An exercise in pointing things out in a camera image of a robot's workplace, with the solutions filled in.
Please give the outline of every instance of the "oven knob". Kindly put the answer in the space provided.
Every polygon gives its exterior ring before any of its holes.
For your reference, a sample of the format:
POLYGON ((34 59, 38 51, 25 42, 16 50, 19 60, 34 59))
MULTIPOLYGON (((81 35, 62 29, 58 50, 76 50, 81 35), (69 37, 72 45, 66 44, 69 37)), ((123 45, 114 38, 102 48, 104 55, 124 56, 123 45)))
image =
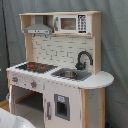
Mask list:
POLYGON ((13 81, 13 82, 18 82, 18 78, 17 78, 17 77, 13 77, 13 78, 12 78, 12 81, 13 81))
POLYGON ((36 86, 37 86, 36 82, 33 81, 33 82, 31 83, 31 86, 32 86, 32 88, 36 88, 36 86))

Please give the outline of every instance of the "backsplash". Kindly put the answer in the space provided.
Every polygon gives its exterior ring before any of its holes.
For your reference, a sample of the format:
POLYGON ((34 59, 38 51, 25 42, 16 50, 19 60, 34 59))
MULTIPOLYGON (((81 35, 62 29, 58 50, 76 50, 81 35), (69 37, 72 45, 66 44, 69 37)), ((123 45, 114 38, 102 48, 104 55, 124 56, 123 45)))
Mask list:
MULTIPOLYGON (((81 51, 86 50, 93 57, 93 38, 33 34, 32 42, 34 61, 38 63, 75 68, 81 51)), ((86 70, 92 72, 93 66, 86 55, 82 55, 81 62, 86 62, 86 70)))

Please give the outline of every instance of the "sink basin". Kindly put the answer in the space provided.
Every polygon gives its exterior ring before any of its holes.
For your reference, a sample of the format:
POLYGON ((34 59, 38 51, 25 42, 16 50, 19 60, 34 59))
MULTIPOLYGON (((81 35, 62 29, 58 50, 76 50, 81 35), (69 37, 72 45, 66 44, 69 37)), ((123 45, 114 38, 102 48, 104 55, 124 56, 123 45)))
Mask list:
POLYGON ((87 72, 87 71, 76 70, 76 69, 62 68, 62 69, 52 73, 51 75, 55 76, 55 77, 59 77, 59 78, 70 79, 73 81, 83 81, 83 80, 87 79, 89 76, 91 76, 92 73, 87 72), (76 72, 77 73, 77 79, 70 79, 67 77, 60 76, 61 73, 66 72, 66 71, 76 72))

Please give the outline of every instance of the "gray faucet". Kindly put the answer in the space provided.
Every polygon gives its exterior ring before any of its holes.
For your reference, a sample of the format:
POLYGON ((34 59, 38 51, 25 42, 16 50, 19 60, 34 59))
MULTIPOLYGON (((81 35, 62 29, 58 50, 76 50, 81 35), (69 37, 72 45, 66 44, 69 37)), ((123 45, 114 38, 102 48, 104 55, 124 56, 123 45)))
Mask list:
POLYGON ((82 64, 82 63, 80 62, 81 55, 83 55, 83 54, 86 54, 86 55, 88 56, 88 58, 90 59, 90 65, 93 65, 92 56, 91 56, 88 52, 82 51, 82 52, 80 52, 80 53, 78 54, 78 63, 76 64, 77 70, 83 70, 83 69, 85 69, 85 63, 82 64))

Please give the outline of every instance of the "microwave door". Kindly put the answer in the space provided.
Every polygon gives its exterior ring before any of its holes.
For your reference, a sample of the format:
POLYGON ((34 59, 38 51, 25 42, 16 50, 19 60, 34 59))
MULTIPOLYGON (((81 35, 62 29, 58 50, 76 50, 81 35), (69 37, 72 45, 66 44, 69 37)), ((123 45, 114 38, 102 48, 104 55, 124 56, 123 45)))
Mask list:
POLYGON ((78 33, 77 15, 58 15, 55 16, 56 33, 78 33))

